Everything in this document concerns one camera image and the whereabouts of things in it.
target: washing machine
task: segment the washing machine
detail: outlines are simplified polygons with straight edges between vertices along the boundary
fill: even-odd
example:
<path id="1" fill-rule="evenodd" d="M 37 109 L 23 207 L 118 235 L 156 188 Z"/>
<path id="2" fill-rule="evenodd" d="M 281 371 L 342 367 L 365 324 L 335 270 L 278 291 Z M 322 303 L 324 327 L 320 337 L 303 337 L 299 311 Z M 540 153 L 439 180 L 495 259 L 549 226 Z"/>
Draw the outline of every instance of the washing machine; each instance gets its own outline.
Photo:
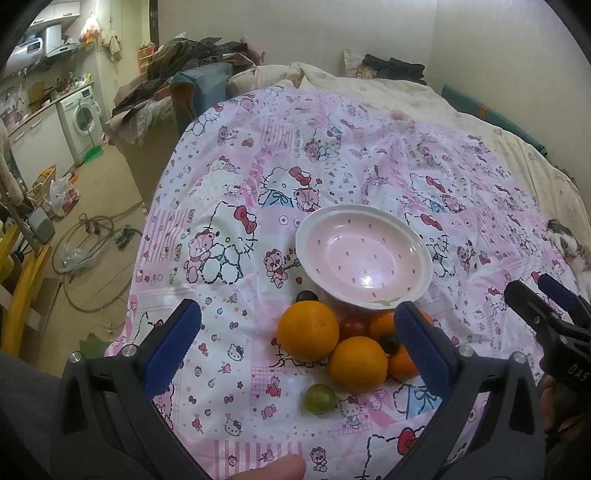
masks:
<path id="1" fill-rule="evenodd" d="M 88 86 L 68 95 L 57 104 L 61 127 L 77 166 L 84 162 L 84 155 L 100 145 L 103 127 L 100 124 L 100 106 L 92 87 Z"/>

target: dark grape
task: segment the dark grape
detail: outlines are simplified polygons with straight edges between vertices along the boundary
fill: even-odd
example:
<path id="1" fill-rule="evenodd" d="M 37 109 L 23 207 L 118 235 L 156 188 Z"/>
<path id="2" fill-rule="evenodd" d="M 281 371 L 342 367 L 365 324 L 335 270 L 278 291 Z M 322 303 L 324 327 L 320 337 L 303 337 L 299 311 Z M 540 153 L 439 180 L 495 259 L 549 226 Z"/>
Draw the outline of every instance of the dark grape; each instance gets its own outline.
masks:
<path id="1" fill-rule="evenodd" d="M 295 298 L 295 301 L 305 301 L 305 300 L 314 300 L 314 301 L 318 301 L 318 295 L 316 295 L 316 293 L 314 293 L 311 290 L 302 290 L 301 292 L 298 293 L 297 297 Z"/>
<path id="2" fill-rule="evenodd" d="M 395 333 L 389 333 L 379 339 L 379 345 L 388 355 L 395 355 L 400 348 L 400 339 Z"/>

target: kitchen cabinet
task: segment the kitchen cabinet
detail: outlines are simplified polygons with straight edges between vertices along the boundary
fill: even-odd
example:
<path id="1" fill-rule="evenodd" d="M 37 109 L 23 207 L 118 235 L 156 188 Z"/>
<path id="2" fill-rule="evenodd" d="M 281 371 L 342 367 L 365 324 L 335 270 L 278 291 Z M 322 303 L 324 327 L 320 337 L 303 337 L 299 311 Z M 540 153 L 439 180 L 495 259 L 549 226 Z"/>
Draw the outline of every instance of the kitchen cabinet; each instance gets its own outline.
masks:
<path id="1" fill-rule="evenodd" d="M 63 4 L 56 4 L 54 17 L 55 19 L 78 17 L 80 15 L 80 2 L 66 2 Z"/>
<path id="2" fill-rule="evenodd" d="M 8 139 L 28 188 L 46 168 L 56 165 L 56 176 L 60 178 L 74 165 L 55 104 L 22 124 Z"/>
<path id="3" fill-rule="evenodd" d="M 74 23 L 74 20 L 80 16 L 80 2 L 65 2 L 60 4 L 47 5 L 39 15 L 33 20 L 33 23 L 27 28 L 27 34 L 30 32 L 40 32 L 51 25 L 61 23 L 62 30 Z"/>
<path id="4" fill-rule="evenodd" d="M 51 20 L 54 19 L 56 14 L 56 6 L 55 5 L 47 5 L 43 10 L 41 10 L 41 12 L 39 13 L 39 15 L 37 15 L 35 17 L 35 20 L 33 20 L 33 23 L 31 24 L 31 26 L 37 26 L 39 24 L 44 24 L 45 22 L 49 22 Z"/>

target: blue gripper pad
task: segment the blue gripper pad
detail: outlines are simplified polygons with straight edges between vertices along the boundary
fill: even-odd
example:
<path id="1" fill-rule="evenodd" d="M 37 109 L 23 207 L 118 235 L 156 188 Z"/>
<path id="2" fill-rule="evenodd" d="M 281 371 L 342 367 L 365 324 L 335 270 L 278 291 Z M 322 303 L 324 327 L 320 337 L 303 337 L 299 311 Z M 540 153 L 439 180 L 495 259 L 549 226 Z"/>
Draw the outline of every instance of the blue gripper pad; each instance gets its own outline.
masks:
<path id="1" fill-rule="evenodd" d="M 417 367 L 425 386 L 429 392 L 445 400 L 452 391 L 450 369 L 426 332 L 426 328 L 435 327 L 427 323 L 411 301 L 404 301 L 396 307 L 394 323 L 396 334 Z"/>
<path id="2" fill-rule="evenodd" d="M 156 346 L 144 369 L 144 392 L 149 399 L 167 391 L 174 374 L 201 329 L 201 307 L 197 302 L 185 299 L 164 325 L 168 322 L 174 323 Z"/>
<path id="3" fill-rule="evenodd" d="M 567 312 L 571 312 L 577 307 L 578 297 L 547 273 L 539 276 L 538 288 Z"/>

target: range hood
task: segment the range hood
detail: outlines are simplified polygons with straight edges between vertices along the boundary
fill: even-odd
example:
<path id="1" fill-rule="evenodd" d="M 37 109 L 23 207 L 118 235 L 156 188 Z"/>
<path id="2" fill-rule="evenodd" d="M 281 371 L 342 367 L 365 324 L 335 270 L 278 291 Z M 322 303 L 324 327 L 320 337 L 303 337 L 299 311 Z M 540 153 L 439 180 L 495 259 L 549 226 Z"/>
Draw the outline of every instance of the range hood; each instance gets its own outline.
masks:
<path id="1" fill-rule="evenodd" d="M 52 25 L 43 30 L 43 43 L 45 48 L 45 56 L 50 59 L 57 55 L 61 55 L 68 51 L 77 50 L 80 48 L 79 43 L 61 43 L 61 25 Z"/>

